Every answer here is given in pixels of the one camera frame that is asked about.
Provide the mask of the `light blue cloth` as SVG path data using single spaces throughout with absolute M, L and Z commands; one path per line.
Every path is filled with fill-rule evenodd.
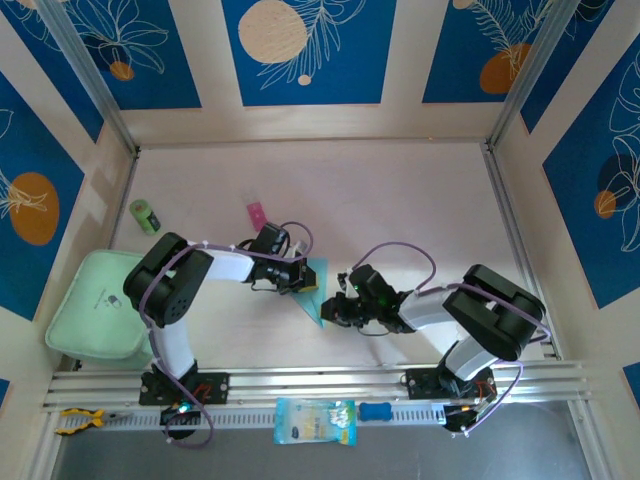
M 328 299 L 327 277 L 329 262 L 326 258 L 309 258 L 308 266 L 316 273 L 317 288 L 309 292 L 292 293 L 294 301 L 308 317 L 321 329 L 324 320 L 320 317 L 321 305 Z

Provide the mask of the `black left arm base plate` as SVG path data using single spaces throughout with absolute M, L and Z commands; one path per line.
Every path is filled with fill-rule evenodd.
M 229 393 L 230 375 L 222 373 L 188 373 L 180 383 L 203 405 L 224 405 Z M 141 377 L 139 404 L 143 406 L 169 406 L 187 401 L 187 395 L 164 373 L 145 372 Z

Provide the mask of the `black controller board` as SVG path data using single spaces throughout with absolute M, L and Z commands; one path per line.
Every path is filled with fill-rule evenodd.
M 478 412 L 474 406 L 453 405 L 445 406 L 444 428 L 453 434 L 463 434 L 468 431 L 478 419 Z
M 160 413 L 160 425 L 163 427 L 198 425 L 200 420 L 201 411 L 188 402 L 174 404 Z

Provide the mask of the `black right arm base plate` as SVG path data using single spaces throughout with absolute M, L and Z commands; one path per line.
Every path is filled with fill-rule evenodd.
M 412 400 L 493 401 L 497 398 L 492 370 L 480 370 L 471 380 L 461 380 L 446 369 L 414 368 L 405 372 L 405 385 Z

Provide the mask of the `aluminium table edge rail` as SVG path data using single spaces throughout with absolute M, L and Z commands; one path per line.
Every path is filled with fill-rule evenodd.
M 515 265 L 515 278 L 513 282 L 536 296 L 543 303 L 546 303 L 540 282 L 536 277 L 529 252 L 525 245 L 520 222 L 517 218 L 515 206 L 509 193 L 505 177 L 501 171 L 498 158 L 489 145 L 483 143 L 481 149 Z
M 122 217 L 124 215 L 124 211 L 125 211 L 125 207 L 126 207 L 126 201 L 127 201 L 128 197 L 129 197 L 130 190 L 131 190 L 131 187 L 132 187 L 132 184 L 133 184 L 133 180 L 134 180 L 134 177 L 136 175 L 136 170 L 137 170 L 137 166 L 138 166 L 138 162 L 139 162 L 140 152 L 141 152 L 140 149 L 136 150 L 136 155 L 133 157 L 133 159 L 131 161 L 131 164 L 130 164 L 130 167 L 129 167 L 129 170 L 128 170 L 128 173 L 127 173 L 127 176 L 126 176 L 126 181 L 124 183 L 123 190 L 122 190 L 121 195 L 120 195 L 120 199 L 119 199 L 117 210 L 116 210 L 116 215 L 115 215 L 115 218 L 114 218 L 114 222 L 113 222 L 113 225 L 112 225 L 112 228 L 111 228 L 111 231 L 110 231 L 109 240 L 108 240 L 108 243 L 107 243 L 107 248 L 109 250 L 111 250 L 114 247 L 114 244 L 115 244 L 115 239 L 116 239 L 116 236 L 117 236 L 117 233 L 118 233 L 119 225 L 120 225 L 120 222 L 121 222 Z

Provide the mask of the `aluminium frame post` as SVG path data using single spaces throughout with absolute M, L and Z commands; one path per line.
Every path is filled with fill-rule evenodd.
M 75 76 L 105 123 L 133 159 L 139 146 L 126 126 L 120 109 L 83 40 L 58 0 L 34 0 L 36 9 Z
M 554 0 L 552 2 L 549 16 L 541 26 L 529 54 L 515 78 L 503 102 L 503 107 L 486 139 L 486 146 L 490 153 L 496 151 L 500 142 L 508 132 L 510 125 L 520 113 L 580 1 L 581 0 Z

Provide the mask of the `blue bone-shaped block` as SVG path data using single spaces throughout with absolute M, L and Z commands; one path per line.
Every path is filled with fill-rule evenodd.
M 389 402 L 361 402 L 358 417 L 362 422 L 388 422 L 393 419 L 392 405 Z

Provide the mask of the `green bottle with black label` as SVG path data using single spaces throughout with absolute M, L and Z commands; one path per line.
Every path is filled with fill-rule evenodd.
M 145 234 L 155 235 L 159 232 L 160 221 L 146 200 L 132 201 L 129 205 L 129 211 Z

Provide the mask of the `mint green tray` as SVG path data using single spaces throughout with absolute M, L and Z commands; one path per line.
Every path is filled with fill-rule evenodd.
M 139 370 L 152 359 L 146 327 L 123 292 L 140 254 L 96 250 L 80 264 L 45 333 L 46 345 L 83 363 Z

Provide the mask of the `blue and white wipes packet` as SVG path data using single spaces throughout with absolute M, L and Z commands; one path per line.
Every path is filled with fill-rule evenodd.
M 278 398 L 274 443 L 357 443 L 356 405 L 353 400 Z

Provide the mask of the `aluminium mounting rail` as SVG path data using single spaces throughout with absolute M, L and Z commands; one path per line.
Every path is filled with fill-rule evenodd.
M 363 401 L 405 402 L 409 399 L 406 372 L 411 365 L 365 367 L 222 368 L 203 374 L 226 373 L 229 406 L 266 406 L 278 397 L 351 398 Z M 509 402 L 579 401 L 593 397 L 586 368 L 575 361 L 525 361 L 492 367 L 498 393 L 506 391 L 517 374 L 520 380 Z M 71 407 L 137 409 L 141 393 L 138 371 L 72 371 L 52 376 L 42 401 L 46 411 Z

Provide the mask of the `yellow-handled pliers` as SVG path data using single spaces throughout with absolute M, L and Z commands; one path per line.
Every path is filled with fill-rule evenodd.
M 69 408 L 62 410 L 60 416 L 72 422 L 71 426 L 57 428 L 55 434 L 59 436 L 72 436 L 89 429 L 99 429 L 114 422 L 129 418 L 131 412 L 108 411 L 104 409 L 89 410 L 83 408 Z

